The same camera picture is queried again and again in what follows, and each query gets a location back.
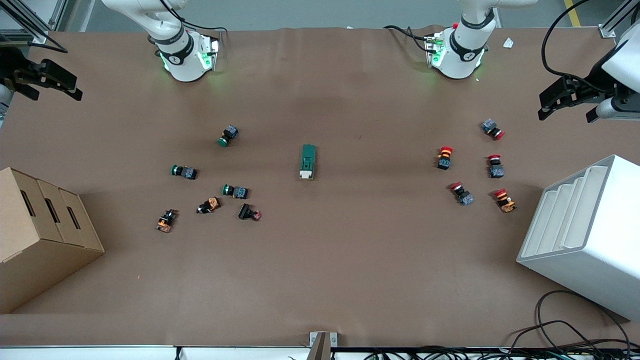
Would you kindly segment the grey metal table bracket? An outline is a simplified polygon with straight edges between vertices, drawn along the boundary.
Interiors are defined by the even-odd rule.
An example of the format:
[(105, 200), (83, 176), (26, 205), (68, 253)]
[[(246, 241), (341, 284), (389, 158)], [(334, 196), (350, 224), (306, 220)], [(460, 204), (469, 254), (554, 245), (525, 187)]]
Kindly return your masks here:
[(338, 347), (337, 332), (310, 332), (310, 351), (306, 360), (336, 360), (334, 347)]

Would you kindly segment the white foam slotted tray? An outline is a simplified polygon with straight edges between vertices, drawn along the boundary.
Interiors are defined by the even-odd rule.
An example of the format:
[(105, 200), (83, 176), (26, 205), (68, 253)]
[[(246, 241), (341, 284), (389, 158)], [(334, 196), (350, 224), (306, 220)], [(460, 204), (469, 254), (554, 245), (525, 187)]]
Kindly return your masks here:
[(516, 260), (640, 322), (640, 165), (613, 154), (545, 187)]

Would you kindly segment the green load switch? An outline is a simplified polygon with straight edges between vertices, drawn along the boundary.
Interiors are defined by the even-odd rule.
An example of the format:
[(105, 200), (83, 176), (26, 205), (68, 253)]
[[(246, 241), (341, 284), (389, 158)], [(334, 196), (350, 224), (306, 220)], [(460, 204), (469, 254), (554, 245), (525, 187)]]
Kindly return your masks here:
[(313, 180), (315, 174), (317, 147), (313, 144), (304, 144), (301, 148), (299, 177), (303, 180)]

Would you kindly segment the grey aluminium frame profile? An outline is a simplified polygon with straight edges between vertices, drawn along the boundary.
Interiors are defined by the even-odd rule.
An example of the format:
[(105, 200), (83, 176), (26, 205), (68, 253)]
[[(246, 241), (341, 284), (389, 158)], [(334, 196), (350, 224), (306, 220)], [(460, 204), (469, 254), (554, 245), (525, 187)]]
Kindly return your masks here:
[(633, 18), (633, 14), (638, 9), (640, 13), (640, 0), (622, 0), (622, 3), (615, 9), (603, 23), (599, 23), (598, 30), (601, 38), (615, 38), (615, 29), (627, 18)]
[(69, 0), (0, 0), (0, 35), (12, 41), (46, 42), (61, 27)]

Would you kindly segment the brown cardboard box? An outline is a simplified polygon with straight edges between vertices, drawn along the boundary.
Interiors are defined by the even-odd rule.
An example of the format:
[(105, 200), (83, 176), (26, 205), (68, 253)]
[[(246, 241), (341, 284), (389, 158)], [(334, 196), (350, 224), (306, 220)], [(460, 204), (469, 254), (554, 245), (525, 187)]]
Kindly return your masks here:
[(78, 194), (11, 167), (0, 170), (0, 315), (104, 253)]

